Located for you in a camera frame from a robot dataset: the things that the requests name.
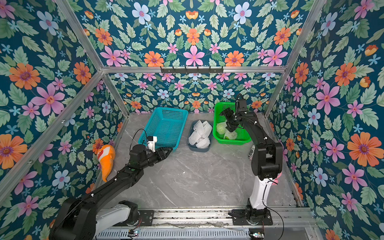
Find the white foam net back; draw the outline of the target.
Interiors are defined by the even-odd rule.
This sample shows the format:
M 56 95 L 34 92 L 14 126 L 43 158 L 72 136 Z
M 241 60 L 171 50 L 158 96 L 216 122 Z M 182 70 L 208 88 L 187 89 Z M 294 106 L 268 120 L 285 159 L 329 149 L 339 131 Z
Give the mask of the white foam net back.
M 219 135 L 224 135 L 227 131 L 227 122 L 221 122 L 216 125 L 216 132 Z

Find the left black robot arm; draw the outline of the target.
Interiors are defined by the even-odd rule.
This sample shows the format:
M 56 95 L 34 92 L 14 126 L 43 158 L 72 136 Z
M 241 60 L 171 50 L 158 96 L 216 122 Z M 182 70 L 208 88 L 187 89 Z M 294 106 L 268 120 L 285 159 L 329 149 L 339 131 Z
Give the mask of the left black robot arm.
M 68 198 L 63 203 L 49 234 L 50 240 L 92 240 L 115 224 L 139 221 L 138 206 L 121 201 L 106 209 L 106 204 L 123 191 L 134 186 L 144 175 L 144 169 L 165 160 L 173 148 L 160 147 L 154 151 L 145 145 L 130 150 L 130 162 L 117 175 L 89 194 Z

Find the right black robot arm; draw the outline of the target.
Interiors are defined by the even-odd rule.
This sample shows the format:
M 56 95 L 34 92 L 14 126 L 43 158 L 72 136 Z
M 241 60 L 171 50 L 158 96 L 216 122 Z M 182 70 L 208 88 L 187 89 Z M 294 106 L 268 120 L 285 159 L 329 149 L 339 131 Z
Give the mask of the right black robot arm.
M 233 209 L 229 215 L 235 226 L 267 225 L 273 221 L 271 208 L 267 206 L 267 199 L 275 179 L 283 168 L 283 146 L 268 134 L 266 126 L 262 124 L 260 116 L 245 109 L 224 109 L 220 116 L 225 117 L 227 129 L 234 131 L 242 127 L 251 137 L 255 146 L 251 169 L 255 181 L 251 196 L 248 198 L 244 210 Z

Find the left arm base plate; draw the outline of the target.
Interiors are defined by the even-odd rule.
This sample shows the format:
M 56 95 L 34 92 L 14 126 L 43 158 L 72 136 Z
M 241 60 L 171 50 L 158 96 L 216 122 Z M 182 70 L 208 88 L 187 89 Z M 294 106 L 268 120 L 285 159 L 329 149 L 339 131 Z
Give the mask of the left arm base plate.
M 129 217 L 128 220 L 117 223 L 114 227 L 149 227 L 152 226 L 155 211 L 153 210 L 138 210 L 138 214 L 134 217 Z

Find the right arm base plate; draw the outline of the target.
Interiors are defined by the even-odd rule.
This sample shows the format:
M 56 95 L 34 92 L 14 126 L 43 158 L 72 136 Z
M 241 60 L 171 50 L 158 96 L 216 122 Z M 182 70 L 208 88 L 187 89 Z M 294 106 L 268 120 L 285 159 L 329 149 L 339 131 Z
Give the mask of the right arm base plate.
M 267 209 L 261 210 L 241 210 L 233 209 L 228 212 L 232 218 L 234 226 L 272 226 L 273 220 L 271 212 Z

